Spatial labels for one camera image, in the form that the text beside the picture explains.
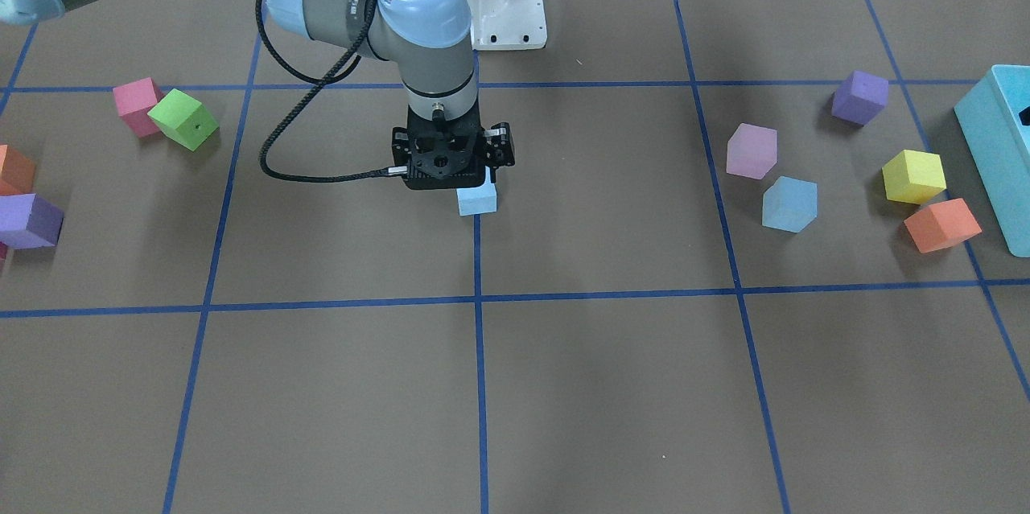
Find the turquoise container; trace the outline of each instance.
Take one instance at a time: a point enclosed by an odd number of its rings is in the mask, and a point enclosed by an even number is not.
[[[955,106],[1008,251],[1030,258],[1030,67],[993,66]]]

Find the pink cube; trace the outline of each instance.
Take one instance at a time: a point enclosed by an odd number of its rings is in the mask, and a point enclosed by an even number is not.
[[[140,138],[161,132],[158,125],[146,115],[165,97],[151,78],[127,82],[114,89],[114,105],[118,115]]]
[[[726,172],[761,180],[776,166],[776,130],[743,123],[726,148]]]

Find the orange cube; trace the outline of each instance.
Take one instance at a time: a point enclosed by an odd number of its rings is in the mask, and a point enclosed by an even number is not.
[[[0,146],[0,197],[28,195],[36,178],[36,165],[14,147]]]
[[[923,253],[955,246],[982,232],[963,199],[931,204],[906,218],[904,226]]]

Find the light blue cube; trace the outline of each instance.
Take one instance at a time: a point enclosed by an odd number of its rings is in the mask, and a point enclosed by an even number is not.
[[[955,106],[1008,251],[1030,256],[1030,66],[993,66]]]
[[[461,216],[486,214],[497,210],[497,187],[491,180],[493,171],[487,169],[486,181],[476,189],[457,190],[457,213]]]
[[[818,186],[814,181],[781,176],[762,196],[762,226],[800,233],[819,215]]]

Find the light purple cube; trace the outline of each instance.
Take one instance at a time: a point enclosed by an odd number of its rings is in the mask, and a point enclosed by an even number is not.
[[[889,82],[879,76],[854,70],[833,94],[831,113],[865,126],[887,107]]]
[[[743,123],[726,148],[726,172],[761,180],[776,166],[776,130]]]
[[[39,195],[0,197],[0,242],[11,248],[58,244],[64,212]]]

